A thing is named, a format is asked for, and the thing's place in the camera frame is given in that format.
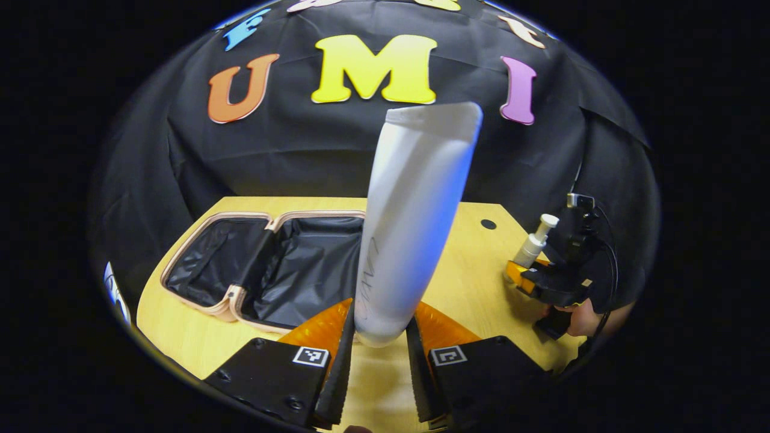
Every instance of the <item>yellow letter m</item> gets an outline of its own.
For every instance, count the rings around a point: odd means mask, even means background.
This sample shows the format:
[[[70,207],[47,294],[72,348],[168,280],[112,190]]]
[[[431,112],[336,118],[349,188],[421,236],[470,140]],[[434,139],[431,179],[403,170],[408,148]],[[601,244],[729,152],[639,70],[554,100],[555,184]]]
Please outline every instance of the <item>yellow letter m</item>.
[[[432,104],[436,93],[428,84],[428,59],[436,41],[425,36],[398,35],[374,55],[355,35],[321,39],[316,48],[323,50],[321,83],[311,95],[313,102],[342,102],[350,98],[343,84],[347,74],[359,96],[371,98],[390,73],[390,84],[383,89],[388,101]]]

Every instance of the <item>wooden table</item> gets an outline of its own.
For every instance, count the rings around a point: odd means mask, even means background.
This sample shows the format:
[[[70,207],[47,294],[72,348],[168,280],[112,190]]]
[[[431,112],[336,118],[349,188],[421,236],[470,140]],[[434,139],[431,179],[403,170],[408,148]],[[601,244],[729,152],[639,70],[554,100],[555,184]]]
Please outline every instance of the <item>wooden table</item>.
[[[139,301],[137,326],[161,352],[198,378],[205,378],[255,337],[277,340],[240,322],[223,322],[179,302],[160,284],[173,252],[206,218],[223,211],[265,212],[276,217],[291,210],[366,210],[363,198],[226,197],[200,217],[173,245],[149,278]],[[491,220],[497,228],[482,227]],[[502,272],[527,233],[499,204],[460,203],[447,245],[423,302],[437,308],[482,338],[505,335],[544,369],[560,371],[578,355],[585,337],[564,335],[553,341],[532,325],[543,304],[505,289]],[[407,338],[402,334],[383,348],[353,346],[350,383],[342,423],[375,433],[420,432],[412,392]]]

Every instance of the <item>orange letter u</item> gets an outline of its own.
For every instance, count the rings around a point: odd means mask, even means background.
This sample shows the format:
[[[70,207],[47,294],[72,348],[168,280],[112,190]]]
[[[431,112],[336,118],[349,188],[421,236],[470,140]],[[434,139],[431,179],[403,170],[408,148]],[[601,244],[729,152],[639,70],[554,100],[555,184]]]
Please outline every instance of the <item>orange letter u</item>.
[[[209,84],[209,118],[216,123],[228,123],[243,119],[262,103],[267,89],[267,76],[270,73],[270,65],[278,59],[277,54],[263,55],[249,62],[246,67],[251,69],[251,80],[246,98],[237,104],[230,103],[230,85],[233,77],[240,70],[240,66],[225,69],[211,77]]]

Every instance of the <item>orange gripper part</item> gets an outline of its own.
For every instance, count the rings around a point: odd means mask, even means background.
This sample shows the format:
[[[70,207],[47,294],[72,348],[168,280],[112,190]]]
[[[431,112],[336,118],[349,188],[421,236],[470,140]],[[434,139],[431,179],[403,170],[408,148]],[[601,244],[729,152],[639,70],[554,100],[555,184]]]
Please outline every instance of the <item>orange gripper part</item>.
[[[296,346],[326,349],[329,351],[329,365],[332,365],[337,348],[340,346],[342,329],[352,302],[353,298],[349,297],[332,305],[300,326],[295,327],[278,341]]]
[[[417,319],[417,327],[420,329],[420,337],[423,339],[426,357],[430,349],[473,343],[481,339],[451,317],[424,302],[417,305],[414,316]]]

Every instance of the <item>white tube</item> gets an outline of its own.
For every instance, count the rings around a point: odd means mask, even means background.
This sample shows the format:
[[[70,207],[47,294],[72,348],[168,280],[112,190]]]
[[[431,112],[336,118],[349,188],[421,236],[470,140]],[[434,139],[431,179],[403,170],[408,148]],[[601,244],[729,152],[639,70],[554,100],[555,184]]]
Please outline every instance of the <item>white tube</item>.
[[[540,215],[540,226],[536,233],[530,233],[527,240],[519,248],[519,252],[514,257],[514,263],[522,267],[530,267],[540,252],[545,247],[545,241],[548,239],[548,231],[559,224],[559,219],[553,215],[544,213]]]
[[[389,109],[363,224],[354,319],[382,347],[409,324],[463,196],[481,127],[473,102]]]

